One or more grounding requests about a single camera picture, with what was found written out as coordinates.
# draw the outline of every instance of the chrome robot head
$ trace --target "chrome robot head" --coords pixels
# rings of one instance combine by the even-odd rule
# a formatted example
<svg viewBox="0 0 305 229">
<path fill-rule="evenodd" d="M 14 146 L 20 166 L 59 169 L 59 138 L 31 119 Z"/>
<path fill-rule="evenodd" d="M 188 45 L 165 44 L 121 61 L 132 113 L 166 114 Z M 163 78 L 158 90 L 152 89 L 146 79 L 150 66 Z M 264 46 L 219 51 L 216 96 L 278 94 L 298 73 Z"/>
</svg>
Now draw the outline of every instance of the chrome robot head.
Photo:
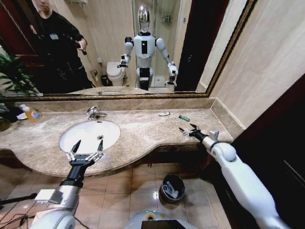
<svg viewBox="0 0 305 229">
<path fill-rule="evenodd" d="M 146 6 L 140 6 L 138 11 L 138 18 L 140 23 L 140 29 L 142 33 L 148 32 L 149 27 L 149 11 Z"/>
</svg>

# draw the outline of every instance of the faucet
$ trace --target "faucet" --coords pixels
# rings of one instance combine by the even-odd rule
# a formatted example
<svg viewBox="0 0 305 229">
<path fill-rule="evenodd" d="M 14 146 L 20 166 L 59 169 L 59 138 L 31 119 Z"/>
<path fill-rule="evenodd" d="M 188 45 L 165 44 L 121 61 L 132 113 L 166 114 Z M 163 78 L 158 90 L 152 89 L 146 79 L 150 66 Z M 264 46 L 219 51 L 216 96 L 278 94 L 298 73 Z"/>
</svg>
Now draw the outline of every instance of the faucet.
<svg viewBox="0 0 305 229">
<path fill-rule="evenodd" d="M 99 117 L 107 117 L 106 113 L 100 112 L 99 109 L 95 106 L 92 106 L 88 109 L 86 114 L 89 115 L 88 119 L 92 120 L 94 118 L 99 118 Z"/>
</svg>

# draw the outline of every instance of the mirror frame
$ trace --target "mirror frame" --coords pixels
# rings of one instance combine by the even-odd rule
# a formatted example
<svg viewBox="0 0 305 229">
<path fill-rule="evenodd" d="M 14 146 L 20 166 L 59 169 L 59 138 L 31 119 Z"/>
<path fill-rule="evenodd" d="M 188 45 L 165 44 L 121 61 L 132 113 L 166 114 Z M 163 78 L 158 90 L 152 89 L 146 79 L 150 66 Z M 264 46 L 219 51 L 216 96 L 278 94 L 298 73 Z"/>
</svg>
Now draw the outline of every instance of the mirror frame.
<svg viewBox="0 0 305 229">
<path fill-rule="evenodd" d="M 79 101 L 79 100 L 104 100 L 104 99 L 158 99 L 158 98 L 206 98 L 209 97 L 220 74 L 222 73 L 230 54 L 256 4 L 257 0 L 248 0 L 234 28 L 229 42 L 217 65 L 213 77 L 205 93 L 176 92 L 174 94 L 129 94 L 129 95 L 77 95 L 77 94 L 43 94 L 41 97 L 2 97 L 0 101 L 8 102 L 34 102 L 34 101 Z"/>
</svg>

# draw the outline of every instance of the orange bottle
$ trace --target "orange bottle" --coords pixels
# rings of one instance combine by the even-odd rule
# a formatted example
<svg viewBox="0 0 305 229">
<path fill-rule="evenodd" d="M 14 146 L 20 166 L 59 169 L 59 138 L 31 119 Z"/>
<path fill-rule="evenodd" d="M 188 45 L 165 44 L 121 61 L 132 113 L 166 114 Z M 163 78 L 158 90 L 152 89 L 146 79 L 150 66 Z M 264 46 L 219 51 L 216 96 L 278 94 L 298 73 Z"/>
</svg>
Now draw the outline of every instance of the orange bottle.
<svg viewBox="0 0 305 229">
<path fill-rule="evenodd" d="M 34 109 L 29 108 L 27 105 L 22 104 L 20 107 L 31 122 L 37 122 L 41 118 L 41 114 Z"/>
</svg>

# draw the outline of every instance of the man in black clothing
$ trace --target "man in black clothing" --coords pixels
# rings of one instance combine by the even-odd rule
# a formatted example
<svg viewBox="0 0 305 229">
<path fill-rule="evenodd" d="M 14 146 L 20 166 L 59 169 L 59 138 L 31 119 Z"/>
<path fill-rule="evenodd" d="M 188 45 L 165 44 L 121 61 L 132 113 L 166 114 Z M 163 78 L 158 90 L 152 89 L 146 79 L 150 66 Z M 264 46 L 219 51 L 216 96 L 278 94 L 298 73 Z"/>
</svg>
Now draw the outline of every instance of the man in black clothing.
<svg viewBox="0 0 305 229">
<path fill-rule="evenodd" d="M 69 93 L 92 88 L 85 68 L 78 57 L 77 47 L 85 52 L 87 41 L 78 29 L 50 8 L 49 0 L 33 0 L 40 15 L 38 32 L 31 30 L 38 41 L 41 56 L 51 70 L 60 76 L 51 79 L 55 92 Z"/>
</svg>

